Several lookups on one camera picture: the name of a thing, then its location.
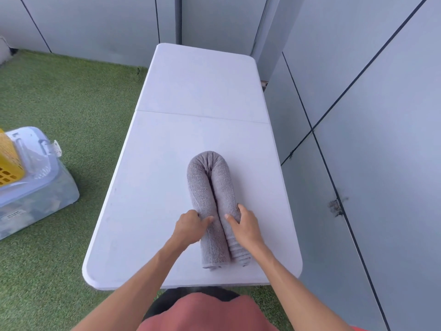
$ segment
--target forearm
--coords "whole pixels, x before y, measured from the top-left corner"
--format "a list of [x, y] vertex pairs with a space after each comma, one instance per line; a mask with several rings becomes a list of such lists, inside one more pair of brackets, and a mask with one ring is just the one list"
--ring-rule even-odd
[[296, 331], [353, 331], [292, 275], [266, 245], [250, 251], [259, 263]]
[[87, 315], [73, 331], [135, 331], [184, 249], [179, 242], [169, 239], [148, 263]]

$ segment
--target yellow basket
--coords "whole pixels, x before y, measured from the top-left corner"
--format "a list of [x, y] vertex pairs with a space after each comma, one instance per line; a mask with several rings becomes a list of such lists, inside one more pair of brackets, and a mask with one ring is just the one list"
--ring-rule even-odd
[[0, 129], [0, 188], [23, 178], [20, 157], [12, 140]]

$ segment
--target finger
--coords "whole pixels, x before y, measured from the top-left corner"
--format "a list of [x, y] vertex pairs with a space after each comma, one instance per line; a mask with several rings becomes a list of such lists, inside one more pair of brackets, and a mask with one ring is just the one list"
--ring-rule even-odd
[[206, 230], [208, 226], [213, 222], [214, 216], [205, 217], [202, 222], [202, 227]]
[[236, 222], [234, 217], [231, 216], [230, 214], [225, 214], [225, 219], [231, 225], [231, 228], [233, 228], [233, 230], [239, 226], [239, 223]]
[[240, 204], [240, 203], [239, 203], [239, 204], [237, 205], [237, 207], [239, 208], [241, 214], [244, 214], [244, 213], [248, 212], [248, 209], [246, 209], [245, 206], [244, 206], [243, 204]]

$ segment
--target gray towel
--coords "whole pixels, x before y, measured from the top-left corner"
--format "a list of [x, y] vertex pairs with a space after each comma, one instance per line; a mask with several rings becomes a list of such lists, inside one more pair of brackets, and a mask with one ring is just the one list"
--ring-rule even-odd
[[231, 226], [224, 218], [225, 214], [231, 214], [240, 222], [227, 162], [213, 151], [198, 154], [188, 165], [187, 179], [191, 202], [199, 217], [214, 216], [201, 239], [202, 267], [224, 266], [229, 263], [230, 254], [241, 265], [249, 264], [250, 253], [236, 241]]

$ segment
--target tabletop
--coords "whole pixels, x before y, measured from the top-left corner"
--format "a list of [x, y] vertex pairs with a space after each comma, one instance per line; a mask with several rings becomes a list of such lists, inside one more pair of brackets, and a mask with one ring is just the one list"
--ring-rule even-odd
[[[191, 209], [187, 166], [212, 150], [227, 161], [236, 199], [295, 276], [302, 258], [255, 61], [245, 55], [159, 44], [82, 267], [96, 289], [115, 289], [141, 268]], [[163, 288], [268, 284], [259, 265], [207, 270], [199, 243]]]

